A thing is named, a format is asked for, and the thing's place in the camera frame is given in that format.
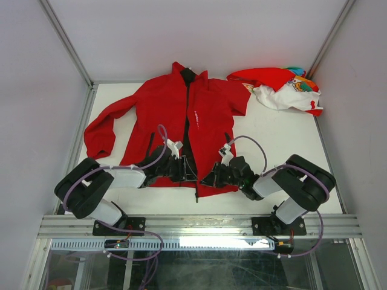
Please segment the red zip jacket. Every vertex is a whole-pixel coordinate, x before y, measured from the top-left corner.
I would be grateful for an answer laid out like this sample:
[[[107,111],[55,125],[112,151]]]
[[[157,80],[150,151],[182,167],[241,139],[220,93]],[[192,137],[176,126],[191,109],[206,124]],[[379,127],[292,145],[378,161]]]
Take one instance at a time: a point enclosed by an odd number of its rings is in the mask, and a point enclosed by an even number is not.
[[[236,186],[213,188],[202,185],[225,143],[233,139],[236,116],[244,116],[251,93],[239,81],[211,79],[203,71],[195,74],[175,62],[172,71],[150,80],[129,97],[106,107],[84,131],[86,154],[95,160],[110,156],[114,143],[114,121],[135,108],[137,121],[129,137],[121,165],[139,163],[163,140],[156,132],[162,124],[168,138],[181,141],[182,155],[197,181],[172,182],[158,178],[154,187],[187,187],[203,198],[237,191]]]

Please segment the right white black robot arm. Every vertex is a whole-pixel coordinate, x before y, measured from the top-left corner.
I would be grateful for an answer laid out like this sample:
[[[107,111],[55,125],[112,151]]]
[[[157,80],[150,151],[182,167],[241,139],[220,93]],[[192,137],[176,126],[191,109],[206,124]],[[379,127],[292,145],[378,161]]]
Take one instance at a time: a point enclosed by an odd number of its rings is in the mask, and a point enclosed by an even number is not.
[[[269,217],[257,218],[253,226],[261,235],[286,236],[297,232],[301,216],[316,212],[329,199],[336,179],[330,172],[294,154],[263,175],[255,174],[243,156],[234,157],[227,165],[215,163],[200,183],[217,189],[237,186],[253,201],[284,191],[288,198],[273,207]]]

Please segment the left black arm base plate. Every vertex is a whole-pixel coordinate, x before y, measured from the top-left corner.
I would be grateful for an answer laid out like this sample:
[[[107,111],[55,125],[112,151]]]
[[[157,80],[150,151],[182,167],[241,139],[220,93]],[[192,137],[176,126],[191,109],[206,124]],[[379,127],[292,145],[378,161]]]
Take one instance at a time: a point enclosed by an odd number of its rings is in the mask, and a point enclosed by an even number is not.
[[[145,217],[123,217],[109,227],[100,221],[94,221],[93,236],[144,236],[145,226]]]

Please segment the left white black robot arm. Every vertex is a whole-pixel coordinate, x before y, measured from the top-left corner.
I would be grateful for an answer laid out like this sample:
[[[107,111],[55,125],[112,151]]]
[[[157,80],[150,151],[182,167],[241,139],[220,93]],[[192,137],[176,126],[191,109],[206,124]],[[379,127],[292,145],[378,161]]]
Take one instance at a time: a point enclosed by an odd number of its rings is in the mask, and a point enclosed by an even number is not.
[[[85,158],[55,186],[54,194],[77,219],[91,217],[104,222],[112,234],[122,234],[127,226],[125,213],[105,200],[105,193],[112,188],[142,189],[160,178],[178,184],[196,182],[197,174],[180,154],[182,147],[180,141],[167,140],[143,161],[129,166],[103,166]]]

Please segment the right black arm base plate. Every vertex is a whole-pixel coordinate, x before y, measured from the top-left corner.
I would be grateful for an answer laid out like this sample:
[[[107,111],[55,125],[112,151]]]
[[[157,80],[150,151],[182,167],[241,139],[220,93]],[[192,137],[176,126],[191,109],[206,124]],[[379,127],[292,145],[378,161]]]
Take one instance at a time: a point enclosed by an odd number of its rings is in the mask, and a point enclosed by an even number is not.
[[[305,222],[301,217],[292,223],[285,224],[269,216],[252,217],[252,231],[254,236],[306,236]]]

